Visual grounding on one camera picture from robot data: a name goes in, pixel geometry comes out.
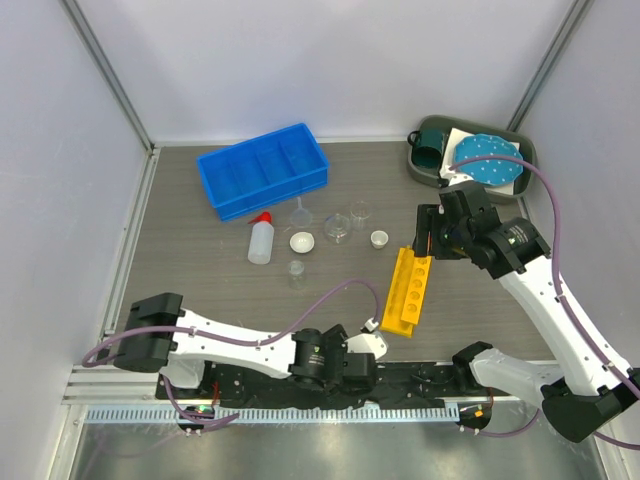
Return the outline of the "yellow test tube rack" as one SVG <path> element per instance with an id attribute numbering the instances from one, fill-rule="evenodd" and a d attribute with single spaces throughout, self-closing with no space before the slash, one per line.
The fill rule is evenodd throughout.
<path id="1" fill-rule="evenodd" d="M 411 338 L 419 325 L 432 257 L 416 257 L 409 246 L 397 255 L 380 329 Z"/>

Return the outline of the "white ceramic evaporating dish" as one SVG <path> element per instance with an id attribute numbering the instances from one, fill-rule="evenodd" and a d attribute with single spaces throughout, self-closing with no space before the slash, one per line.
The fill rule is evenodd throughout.
<path id="1" fill-rule="evenodd" d="M 289 240 L 290 248 L 297 254 L 307 254 L 315 246 L 315 238 L 310 232 L 297 232 Z"/>

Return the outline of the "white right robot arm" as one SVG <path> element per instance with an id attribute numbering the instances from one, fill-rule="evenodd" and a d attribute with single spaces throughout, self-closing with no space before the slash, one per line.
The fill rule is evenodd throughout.
<path id="1" fill-rule="evenodd" d="M 604 339 L 564 284 L 554 248 L 527 219 L 503 221 L 484 187 L 463 177 L 417 208 L 418 257 L 468 259 L 517 301 L 553 354 L 543 367 L 478 341 L 453 357 L 451 380 L 465 395 L 493 388 L 538 408 L 579 443 L 639 399 L 639 371 Z"/>

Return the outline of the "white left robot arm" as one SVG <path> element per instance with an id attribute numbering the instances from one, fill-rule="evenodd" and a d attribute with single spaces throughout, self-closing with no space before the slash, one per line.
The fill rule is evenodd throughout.
<path id="1" fill-rule="evenodd" d="M 159 373 L 190 398 L 200 399 L 213 385 L 207 362 L 246 368 L 310 390 L 369 390 L 377 381 L 377 361 L 388 351 L 378 331 L 349 337 L 340 324 L 325 332 L 258 331 L 206 318 L 184 309 L 182 301 L 179 294 L 163 293 L 133 303 L 114 365 Z"/>

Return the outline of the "tall clear glass beaker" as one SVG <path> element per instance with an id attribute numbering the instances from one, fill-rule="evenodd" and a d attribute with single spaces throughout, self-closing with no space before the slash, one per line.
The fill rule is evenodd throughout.
<path id="1" fill-rule="evenodd" d="M 354 231 L 363 231 L 370 219 L 370 206 L 365 201 L 354 201 L 349 207 L 351 227 Z"/>

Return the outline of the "blue polka dot plate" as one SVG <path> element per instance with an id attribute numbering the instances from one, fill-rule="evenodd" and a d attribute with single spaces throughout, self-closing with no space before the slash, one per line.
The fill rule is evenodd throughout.
<path id="1" fill-rule="evenodd" d="M 453 151 L 454 164 L 480 157 L 483 158 L 482 161 L 465 164 L 457 171 L 490 187 L 512 184 L 524 171 L 522 165 L 504 159 L 509 157 L 522 160 L 523 156 L 518 147 L 498 136 L 488 134 L 467 136 L 455 146 Z"/>

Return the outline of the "dark green mug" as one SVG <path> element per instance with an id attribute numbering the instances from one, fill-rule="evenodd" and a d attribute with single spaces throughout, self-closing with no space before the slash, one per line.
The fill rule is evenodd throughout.
<path id="1" fill-rule="evenodd" d="M 416 167 L 437 169 L 441 166 L 448 133 L 438 128 L 412 131 L 407 136 L 410 159 Z"/>

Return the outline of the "small clear glass beaker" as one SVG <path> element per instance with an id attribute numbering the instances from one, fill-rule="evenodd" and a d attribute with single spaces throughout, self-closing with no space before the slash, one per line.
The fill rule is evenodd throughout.
<path id="1" fill-rule="evenodd" d="M 288 264 L 288 281 L 289 286 L 292 289 L 302 289 L 306 282 L 306 270 L 305 265 L 300 260 L 292 260 Z"/>

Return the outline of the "white wash bottle red cap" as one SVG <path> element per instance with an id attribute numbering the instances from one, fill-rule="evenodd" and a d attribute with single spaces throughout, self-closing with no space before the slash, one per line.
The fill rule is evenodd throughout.
<path id="1" fill-rule="evenodd" d="M 250 221 L 252 225 L 247 258 L 255 265 L 266 265 L 271 260 L 274 227 L 272 216 L 265 211 Z"/>

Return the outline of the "blue plastic divided bin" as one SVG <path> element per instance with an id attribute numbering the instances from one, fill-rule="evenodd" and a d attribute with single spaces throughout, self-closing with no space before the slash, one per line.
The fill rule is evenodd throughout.
<path id="1" fill-rule="evenodd" d="M 204 192 L 223 222 L 322 188 L 329 162 L 304 123 L 197 158 Z"/>

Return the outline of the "white square plate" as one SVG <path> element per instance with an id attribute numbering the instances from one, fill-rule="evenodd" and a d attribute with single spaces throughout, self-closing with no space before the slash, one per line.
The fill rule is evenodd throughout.
<path id="1" fill-rule="evenodd" d="M 454 165 L 453 163 L 453 151 L 455 146 L 465 137 L 467 136 L 471 136 L 471 135 L 476 135 L 476 134 L 471 134 L 469 132 L 466 132 L 464 130 L 460 130 L 457 128 L 453 128 L 449 134 L 447 143 L 446 143 L 446 148 L 444 150 L 444 154 L 443 154 L 443 159 L 442 159 L 442 164 L 441 167 L 439 169 L 439 176 L 441 179 L 443 180 L 450 180 L 455 174 L 461 174 L 461 175 L 466 175 L 463 173 L 456 171 L 453 171 L 451 169 L 451 167 Z M 511 142 L 514 145 L 516 145 L 519 149 L 520 147 L 520 143 L 519 142 Z M 515 182 L 523 175 L 523 173 L 512 183 L 512 184 L 508 184 L 502 187 L 490 187 L 490 186 L 486 186 L 484 185 L 489 192 L 492 193 L 498 193 L 498 194 L 504 194 L 504 195 L 508 195 L 508 196 L 512 196 L 515 193 Z"/>

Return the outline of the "aluminium frame rail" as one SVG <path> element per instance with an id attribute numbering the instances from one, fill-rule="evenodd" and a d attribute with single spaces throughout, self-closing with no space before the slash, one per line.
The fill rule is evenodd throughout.
<path id="1" fill-rule="evenodd" d="M 62 397 L 63 404 L 135 404 L 155 400 L 157 373 L 135 373 L 111 365 L 75 365 Z"/>

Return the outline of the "small white ceramic crucible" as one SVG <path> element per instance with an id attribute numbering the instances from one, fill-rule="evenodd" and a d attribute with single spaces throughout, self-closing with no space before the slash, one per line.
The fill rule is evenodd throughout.
<path id="1" fill-rule="evenodd" d="M 375 230 L 370 235 L 370 243 L 374 249 L 384 248 L 389 241 L 389 235 L 383 230 Z"/>

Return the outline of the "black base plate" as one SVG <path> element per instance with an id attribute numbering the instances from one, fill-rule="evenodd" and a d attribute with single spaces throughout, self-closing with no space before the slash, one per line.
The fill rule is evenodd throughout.
<path id="1" fill-rule="evenodd" d="M 177 400 L 216 402 L 239 409 L 344 410 L 367 402 L 383 410 L 440 407 L 446 399 L 502 396 L 496 389 L 464 380 L 452 364 L 381 362 L 375 367 L 345 366 L 339 383 L 311 386 L 292 379 L 273 379 L 247 368 L 205 364 L 193 389 L 171 388 Z"/>

